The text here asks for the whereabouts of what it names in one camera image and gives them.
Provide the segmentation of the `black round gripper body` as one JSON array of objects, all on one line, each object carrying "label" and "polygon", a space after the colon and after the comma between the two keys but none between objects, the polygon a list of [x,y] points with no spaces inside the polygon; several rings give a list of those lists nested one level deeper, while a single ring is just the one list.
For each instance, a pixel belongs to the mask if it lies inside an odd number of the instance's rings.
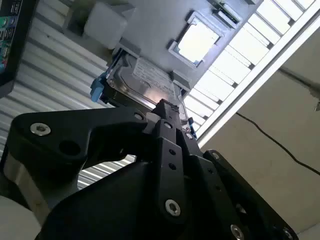
[{"label": "black round gripper body", "polygon": [[40,240],[178,240],[177,156],[135,162],[59,203]]}]

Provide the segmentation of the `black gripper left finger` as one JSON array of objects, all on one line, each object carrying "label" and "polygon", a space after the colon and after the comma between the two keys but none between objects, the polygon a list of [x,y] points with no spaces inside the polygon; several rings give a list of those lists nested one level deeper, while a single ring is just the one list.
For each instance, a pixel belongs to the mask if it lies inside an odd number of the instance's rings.
[{"label": "black gripper left finger", "polygon": [[139,162],[176,156],[176,108],[25,113],[11,123],[3,173],[44,224],[68,197]]}]

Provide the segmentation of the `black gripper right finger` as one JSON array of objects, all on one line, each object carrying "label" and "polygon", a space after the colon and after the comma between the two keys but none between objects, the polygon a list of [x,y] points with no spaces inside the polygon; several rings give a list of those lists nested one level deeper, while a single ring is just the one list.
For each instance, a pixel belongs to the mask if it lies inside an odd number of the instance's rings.
[{"label": "black gripper right finger", "polygon": [[179,240],[295,240],[282,217],[217,151],[202,152],[175,114]]}]

